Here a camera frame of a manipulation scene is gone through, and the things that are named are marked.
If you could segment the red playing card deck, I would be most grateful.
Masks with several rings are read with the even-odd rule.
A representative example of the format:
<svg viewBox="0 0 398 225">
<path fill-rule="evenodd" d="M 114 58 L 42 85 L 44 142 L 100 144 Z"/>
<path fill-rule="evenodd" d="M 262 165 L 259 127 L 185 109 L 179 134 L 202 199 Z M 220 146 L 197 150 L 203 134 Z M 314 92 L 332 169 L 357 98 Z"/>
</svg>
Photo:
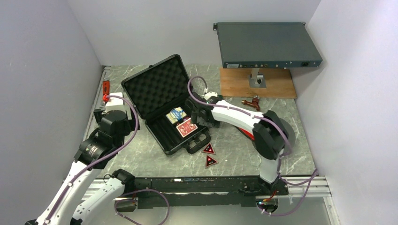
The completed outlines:
<svg viewBox="0 0 398 225">
<path fill-rule="evenodd" d="M 187 137 L 198 129 L 198 126 L 191 123 L 191 118 L 185 118 L 182 123 L 177 124 L 176 129 L 182 138 Z"/>
</svg>

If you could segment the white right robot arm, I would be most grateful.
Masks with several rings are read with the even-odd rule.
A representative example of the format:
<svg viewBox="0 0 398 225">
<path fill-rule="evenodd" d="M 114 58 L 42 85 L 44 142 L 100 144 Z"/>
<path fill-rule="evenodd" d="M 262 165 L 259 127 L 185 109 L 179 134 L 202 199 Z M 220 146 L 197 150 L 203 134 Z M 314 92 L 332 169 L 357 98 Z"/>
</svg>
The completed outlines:
<svg viewBox="0 0 398 225">
<path fill-rule="evenodd" d="M 219 97 L 204 99 L 190 96 L 191 121 L 206 127 L 219 127 L 228 123 L 252 135 L 254 148 L 261 156 L 259 190 L 269 195 L 276 190 L 281 158 L 286 156 L 296 142 L 292 126 L 274 111 L 266 113 L 246 110 Z"/>
</svg>

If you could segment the lower red all-in triangle button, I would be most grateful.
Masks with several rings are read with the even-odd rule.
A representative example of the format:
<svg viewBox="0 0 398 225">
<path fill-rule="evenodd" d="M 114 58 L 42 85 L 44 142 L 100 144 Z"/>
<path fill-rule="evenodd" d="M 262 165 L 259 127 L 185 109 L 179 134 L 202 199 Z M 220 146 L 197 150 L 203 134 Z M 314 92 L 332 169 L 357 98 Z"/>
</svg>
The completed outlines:
<svg viewBox="0 0 398 225">
<path fill-rule="evenodd" d="M 213 157 L 211 157 L 210 155 L 206 155 L 205 168 L 216 165 L 217 163 L 218 161 L 215 160 Z"/>
</svg>

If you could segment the plywood base board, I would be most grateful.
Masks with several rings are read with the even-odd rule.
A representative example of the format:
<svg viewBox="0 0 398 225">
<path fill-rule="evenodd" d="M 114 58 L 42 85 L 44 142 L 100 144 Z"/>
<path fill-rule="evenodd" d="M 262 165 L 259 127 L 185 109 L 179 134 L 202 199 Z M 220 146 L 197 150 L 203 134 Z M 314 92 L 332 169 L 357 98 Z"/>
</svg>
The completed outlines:
<svg viewBox="0 0 398 225">
<path fill-rule="evenodd" d="M 225 97 L 254 97 L 296 99 L 297 94 L 290 71 L 283 68 L 261 68 L 265 84 L 264 88 L 251 87 L 248 68 L 221 68 L 221 95 Z"/>
</svg>

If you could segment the black foam-lined carrying case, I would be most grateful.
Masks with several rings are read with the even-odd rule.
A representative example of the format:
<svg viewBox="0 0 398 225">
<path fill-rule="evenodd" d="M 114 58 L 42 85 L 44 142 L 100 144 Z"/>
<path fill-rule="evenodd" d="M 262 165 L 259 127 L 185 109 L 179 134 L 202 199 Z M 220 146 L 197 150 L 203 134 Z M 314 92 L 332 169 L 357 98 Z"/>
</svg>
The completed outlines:
<svg viewBox="0 0 398 225">
<path fill-rule="evenodd" d="M 180 55 L 174 54 L 121 82 L 126 96 L 166 155 L 175 154 L 182 148 L 193 154 L 211 141 L 208 127 L 199 125 L 195 131 L 183 136 L 177 124 L 166 117 L 178 107 L 187 117 L 191 116 L 194 103 L 188 93 L 188 81 Z"/>
</svg>

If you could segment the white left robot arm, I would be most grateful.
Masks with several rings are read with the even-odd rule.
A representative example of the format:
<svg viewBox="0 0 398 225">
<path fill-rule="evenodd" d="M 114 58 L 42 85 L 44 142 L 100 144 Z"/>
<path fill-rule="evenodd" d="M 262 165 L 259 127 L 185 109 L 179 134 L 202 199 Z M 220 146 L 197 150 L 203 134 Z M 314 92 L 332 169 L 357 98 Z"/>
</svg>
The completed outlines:
<svg viewBox="0 0 398 225">
<path fill-rule="evenodd" d="M 27 225 L 87 225 L 106 203 L 134 193 L 134 175 L 118 169 L 99 190 L 83 200 L 87 189 L 107 163 L 126 147 L 125 137 L 139 130 L 138 116 L 132 106 L 123 111 L 107 110 L 99 118 L 99 128 L 80 144 L 56 196 L 45 211 L 38 218 L 28 220 Z"/>
</svg>

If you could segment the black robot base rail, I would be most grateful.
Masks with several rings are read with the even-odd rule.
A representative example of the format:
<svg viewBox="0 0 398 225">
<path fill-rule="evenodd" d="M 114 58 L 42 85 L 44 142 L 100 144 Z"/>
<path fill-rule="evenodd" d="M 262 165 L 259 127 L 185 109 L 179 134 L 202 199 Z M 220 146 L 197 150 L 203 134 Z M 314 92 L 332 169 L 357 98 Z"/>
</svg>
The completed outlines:
<svg viewBox="0 0 398 225">
<path fill-rule="evenodd" d="M 137 201 L 138 209 L 239 205 L 255 207 L 261 197 L 286 196 L 277 179 L 267 183 L 259 175 L 209 177 L 137 177 L 128 183 L 123 199 Z"/>
</svg>

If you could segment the right clear round disc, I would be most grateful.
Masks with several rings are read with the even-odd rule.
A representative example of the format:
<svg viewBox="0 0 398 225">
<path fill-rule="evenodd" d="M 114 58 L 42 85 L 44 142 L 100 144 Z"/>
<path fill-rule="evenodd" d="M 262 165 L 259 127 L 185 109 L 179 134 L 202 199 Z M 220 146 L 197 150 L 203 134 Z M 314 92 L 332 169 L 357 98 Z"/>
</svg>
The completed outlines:
<svg viewBox="0 0 398 225">
<path fill-rule="evenodd" d="M 261 163 L 260 155 L 251 155 L 249 158 L 249 162 L 252 166 L 258 167 Z"/>
</svg>

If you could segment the upper red triangle button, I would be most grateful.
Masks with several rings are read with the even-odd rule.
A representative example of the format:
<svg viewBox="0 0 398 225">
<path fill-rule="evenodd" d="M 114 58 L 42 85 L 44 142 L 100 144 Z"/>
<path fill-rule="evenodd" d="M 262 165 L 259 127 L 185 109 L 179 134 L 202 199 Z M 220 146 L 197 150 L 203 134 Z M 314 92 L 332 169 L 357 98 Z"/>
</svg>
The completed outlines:
<svg viewBox="0 0 398 225">
<path fill-rule="evenodd" d="M 209 143 L 209 144 L 202 150 L 202 152 L 203 152 L 203 153 L 206 153 L 206 154 L 211 154 L 211 155 L 215 155 L 215 154 L 216 154 L 216 152 L 215 152 L 215 150 L 214 150 L 214 147 L 213 147 L 213 145 L 212 145 L 211 143 Z"/>
</svg>

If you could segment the blue playing card deck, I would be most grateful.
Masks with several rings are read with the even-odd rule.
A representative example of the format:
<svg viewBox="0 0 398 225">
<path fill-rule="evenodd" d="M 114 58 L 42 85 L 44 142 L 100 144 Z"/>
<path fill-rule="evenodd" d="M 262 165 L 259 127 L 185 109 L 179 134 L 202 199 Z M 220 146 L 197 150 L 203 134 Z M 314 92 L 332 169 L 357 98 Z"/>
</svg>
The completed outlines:
<svg viewBox="0 0 398 225">
<path fill-rule="evenodd" d="M 173 108 L 168 114 L 166 114 L 166 118 L 171 124 L 176 124 L 186 116 L 187 113 L 181 107 Z"/>
</svg>

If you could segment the grey rack-mount network device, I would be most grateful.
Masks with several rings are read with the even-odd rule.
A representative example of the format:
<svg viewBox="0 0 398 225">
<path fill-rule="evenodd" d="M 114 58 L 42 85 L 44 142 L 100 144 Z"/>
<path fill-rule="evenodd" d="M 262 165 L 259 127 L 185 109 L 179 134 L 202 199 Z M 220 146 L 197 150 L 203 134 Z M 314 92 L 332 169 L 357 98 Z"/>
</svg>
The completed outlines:
<svg viewBox="0 0 398 225">
<path fill-rule="evenodd" d="M 323 59 L 303 22 L 216 22 L 223 68 L 316 68 Z"/>
</svg>

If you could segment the red-handled adjustable wrench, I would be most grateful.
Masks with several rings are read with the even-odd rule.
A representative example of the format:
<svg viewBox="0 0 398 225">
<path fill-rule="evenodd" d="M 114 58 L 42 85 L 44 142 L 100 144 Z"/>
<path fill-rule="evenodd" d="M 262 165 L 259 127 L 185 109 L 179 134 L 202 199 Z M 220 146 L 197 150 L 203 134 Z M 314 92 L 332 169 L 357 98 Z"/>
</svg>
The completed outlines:
<svg viewBox="0 0 398 225">
<path fill-rule="evenodd" d="M 110 80 L 105 78 L 102 82 L 102 95 L 109 95 L 110 93 Z"/>
</svg>

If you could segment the metal device stand bracket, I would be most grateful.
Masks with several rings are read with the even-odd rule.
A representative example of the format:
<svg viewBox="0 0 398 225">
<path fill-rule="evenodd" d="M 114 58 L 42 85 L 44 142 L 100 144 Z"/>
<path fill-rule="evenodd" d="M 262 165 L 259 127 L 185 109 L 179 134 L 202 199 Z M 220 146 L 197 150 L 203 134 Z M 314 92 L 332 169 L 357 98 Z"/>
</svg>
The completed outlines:
<svg viewBox="0 0 398 225">
<path fill-rule="evenodd" d="M 265 78 L 263 73 L 260 73 L 260 68 L 252 68 L 248 75 L 248 82 L 250 88 L 266 88 Z"/>
</svg>

